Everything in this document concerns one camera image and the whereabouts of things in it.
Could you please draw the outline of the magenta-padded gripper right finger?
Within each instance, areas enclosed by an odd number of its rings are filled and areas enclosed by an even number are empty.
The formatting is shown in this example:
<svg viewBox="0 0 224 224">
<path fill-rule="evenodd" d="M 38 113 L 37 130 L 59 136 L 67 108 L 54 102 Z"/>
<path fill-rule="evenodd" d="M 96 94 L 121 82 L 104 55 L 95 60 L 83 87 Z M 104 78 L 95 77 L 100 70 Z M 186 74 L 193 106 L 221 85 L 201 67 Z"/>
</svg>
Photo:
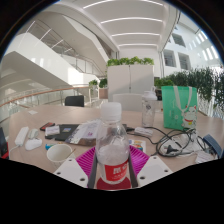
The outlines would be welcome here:
<svg viewBox="0 0 224 224">
<path fill-rule="evenodd" d="M 158 156 L 148 156 L 131 146 L 129 173 L 131 186 L 139 188 L 172 174 L 172 170 Z"/>
</svg>

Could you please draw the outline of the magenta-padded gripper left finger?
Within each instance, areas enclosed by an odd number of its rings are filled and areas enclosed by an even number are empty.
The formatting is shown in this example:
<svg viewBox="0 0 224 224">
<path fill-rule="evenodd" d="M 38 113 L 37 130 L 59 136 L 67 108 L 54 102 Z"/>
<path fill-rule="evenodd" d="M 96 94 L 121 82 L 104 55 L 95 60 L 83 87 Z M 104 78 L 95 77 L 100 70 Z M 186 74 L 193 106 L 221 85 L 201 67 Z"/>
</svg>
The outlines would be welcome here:
<svg viewBox="0 0 224 224">
<path fill-rule="evenodd" d="M 67 158 L 54 174 L 81 187 L 93 189 L 96 170 L 97 159 L 92 148 L 77 158 Z"/>
</svg>

